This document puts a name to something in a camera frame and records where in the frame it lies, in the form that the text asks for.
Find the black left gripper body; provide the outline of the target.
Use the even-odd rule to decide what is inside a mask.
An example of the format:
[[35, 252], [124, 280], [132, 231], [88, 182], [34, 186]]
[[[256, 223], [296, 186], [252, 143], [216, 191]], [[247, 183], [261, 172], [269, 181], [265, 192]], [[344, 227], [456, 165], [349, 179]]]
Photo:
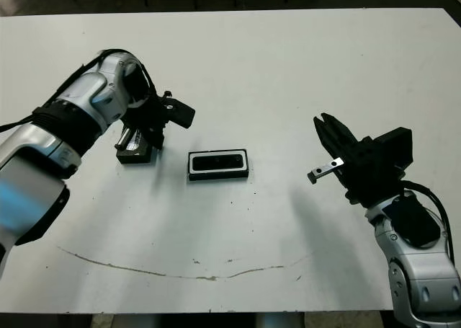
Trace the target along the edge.
[[166, 126], [170, 119], [165, 102], [170, 97], [172, 97], [170, 91], [165, 91], [161, 97], [157, 93], [150, 93], [140, 107], [128, 108], [121, 119], [123, 122], [122, 135], [115, 148], [124, 149], [138, 131], [142, 135], [142, 128], [153, 130], [157, 126]]

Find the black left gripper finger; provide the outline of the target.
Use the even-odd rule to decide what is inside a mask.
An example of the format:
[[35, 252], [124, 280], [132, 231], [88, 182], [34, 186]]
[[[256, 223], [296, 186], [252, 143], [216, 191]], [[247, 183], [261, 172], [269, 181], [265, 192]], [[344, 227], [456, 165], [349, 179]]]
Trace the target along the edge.
[[142, 128], [141, 133], [143, 138], [145, 139], [146, 143], [148, 143], [150, 146], [153, 148], [157, 149], [157, 135], [154, 130], [151, 130], [150, 128]]
[[164, 125], [157, 126], [153, 129], [153, 147], [161, 151], [164, 146]]

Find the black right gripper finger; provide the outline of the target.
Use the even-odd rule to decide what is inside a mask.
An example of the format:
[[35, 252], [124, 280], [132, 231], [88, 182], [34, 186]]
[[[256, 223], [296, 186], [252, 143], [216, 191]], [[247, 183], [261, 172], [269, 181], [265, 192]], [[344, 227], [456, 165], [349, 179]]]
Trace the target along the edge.
[[340, 128], [340, 136], [339, 136], [339, 144], [341, 149], [341, 156], [340, 158], [344, 159], [348, 155], [352, 154], [353, 152], [359, 149], [359, 141], [355, 138], [353, 133], [342, 123], [339, 122]]
[[341, 156], [339, 144], [340, 128], [338, 120], [331, 115], [315, 116], [313, 118], [315, 130], [320, 142], [328, 154], [333, 158]]

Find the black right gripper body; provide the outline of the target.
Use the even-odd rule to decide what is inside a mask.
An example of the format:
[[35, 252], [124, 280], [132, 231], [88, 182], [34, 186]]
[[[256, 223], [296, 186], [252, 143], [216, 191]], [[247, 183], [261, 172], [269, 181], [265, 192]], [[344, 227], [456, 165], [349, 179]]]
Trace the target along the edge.
[[315, 184], [320, 177], [333, 173], [346, 188], [346, 199], [370, 208], [397, 195], [406, 168], [406, 137], [380, 136], [359, 141], [359, 149], [344, 159], [332, 159], [308, 172]]

